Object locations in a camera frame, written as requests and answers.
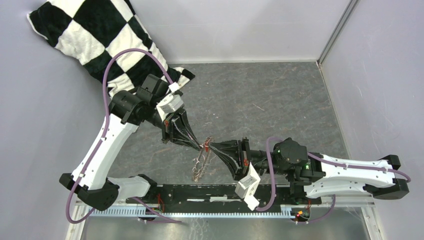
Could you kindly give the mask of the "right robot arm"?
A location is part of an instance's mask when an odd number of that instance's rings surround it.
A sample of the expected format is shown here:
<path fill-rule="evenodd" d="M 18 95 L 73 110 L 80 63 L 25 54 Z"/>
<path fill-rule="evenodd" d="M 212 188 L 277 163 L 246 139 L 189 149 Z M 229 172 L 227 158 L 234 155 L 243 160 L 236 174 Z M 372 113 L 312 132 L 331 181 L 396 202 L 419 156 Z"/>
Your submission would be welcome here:
<path fill-rule="evenodd" d="M 289 199 L 302 204 L 327 195 L 370 194 L 379 200 L 399 200 L 410 190 L 409 177 L 400 172 L 397 155 L 378 160 L 353 160 L 309 152 L 307 147 L 287 138 L 266 151 L 252 150 L 249 140 L 211 142 L 207 150 L 228 167 L 243 192 L 268 174 L 276 193 L 276 175 L 289 183 Z"/>

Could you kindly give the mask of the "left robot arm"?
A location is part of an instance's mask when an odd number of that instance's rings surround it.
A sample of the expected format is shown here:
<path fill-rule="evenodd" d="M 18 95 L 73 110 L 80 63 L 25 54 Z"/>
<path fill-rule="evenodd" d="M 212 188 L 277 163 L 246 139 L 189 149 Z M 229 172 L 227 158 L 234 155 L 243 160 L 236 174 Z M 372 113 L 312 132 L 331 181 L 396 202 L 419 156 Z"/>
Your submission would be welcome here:
<path fill-rule="evenodd" d="M 145 204 L 157 198 L 157 183 L 144 174 L 127 178 L 108 177 L 109 170 L 129 136 L 143 122 L 159 128 L 163 143 L 191 147 L 202 146 L 195 137 L 184 109 L 181 85 L 168 83 L 150 74 L 141 86 L 116 93 L 108 107 L 108 115 L 81 164 L 64 173 L 59 182 L 94 208 L 105 211 L 116 201 L 139 197 Z"/>

